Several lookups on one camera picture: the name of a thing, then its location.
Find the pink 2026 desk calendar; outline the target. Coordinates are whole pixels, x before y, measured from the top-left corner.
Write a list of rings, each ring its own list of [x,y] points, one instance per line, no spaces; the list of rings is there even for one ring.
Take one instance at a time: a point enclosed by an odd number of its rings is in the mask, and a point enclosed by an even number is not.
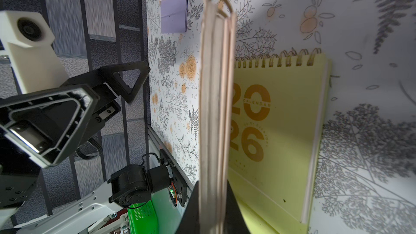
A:
[[[199,93],[199,228],[226,232],[232,54],[235,13],[228,0],[203,0]]]

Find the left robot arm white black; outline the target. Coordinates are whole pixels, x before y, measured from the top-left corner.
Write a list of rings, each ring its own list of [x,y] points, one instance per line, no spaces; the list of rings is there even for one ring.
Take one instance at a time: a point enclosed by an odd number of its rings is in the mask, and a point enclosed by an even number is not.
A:
[[[120,95],[131,102],[150,68],[143,62],[101,67],[61,87],[1,100],[1,223],[29,199],[43,167],[56,166],[119,112]],[[154,193],[173,192],[184,206],[189,184],[165,150],[159,166],[128,165],[65,210],[16,228],[16,234],[75,234],[122,209],[143,209]]]

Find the green 2026 desk calendar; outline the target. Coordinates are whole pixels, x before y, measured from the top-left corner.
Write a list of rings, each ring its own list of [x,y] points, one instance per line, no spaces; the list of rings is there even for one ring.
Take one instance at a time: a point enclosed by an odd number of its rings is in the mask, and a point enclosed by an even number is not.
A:
[[[331,67],[319,48],[235,64],[229,182],[252,234],[308,230]]]

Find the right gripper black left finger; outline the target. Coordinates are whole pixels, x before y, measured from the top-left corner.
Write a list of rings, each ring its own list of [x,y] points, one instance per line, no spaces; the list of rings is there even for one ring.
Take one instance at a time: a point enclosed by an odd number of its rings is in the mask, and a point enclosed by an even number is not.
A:
[[[196,182],[176,234],[200,234],[199,182]]]

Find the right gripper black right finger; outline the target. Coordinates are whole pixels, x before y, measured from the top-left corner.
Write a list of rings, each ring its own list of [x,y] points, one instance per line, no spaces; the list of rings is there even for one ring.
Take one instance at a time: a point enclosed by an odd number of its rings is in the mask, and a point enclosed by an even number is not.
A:
[[[227,233],[250,234],[229,182],[227,182]]]

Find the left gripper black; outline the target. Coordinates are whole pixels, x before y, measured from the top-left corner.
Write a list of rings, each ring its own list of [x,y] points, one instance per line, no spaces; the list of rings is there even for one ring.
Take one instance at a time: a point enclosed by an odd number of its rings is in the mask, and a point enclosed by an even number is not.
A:
[[[103,66],[61,87],[1,100],[1,207],[19,208],[42,169],[59,165],[89,142],[120,106],[132,105],[151,69],[141,61]]]

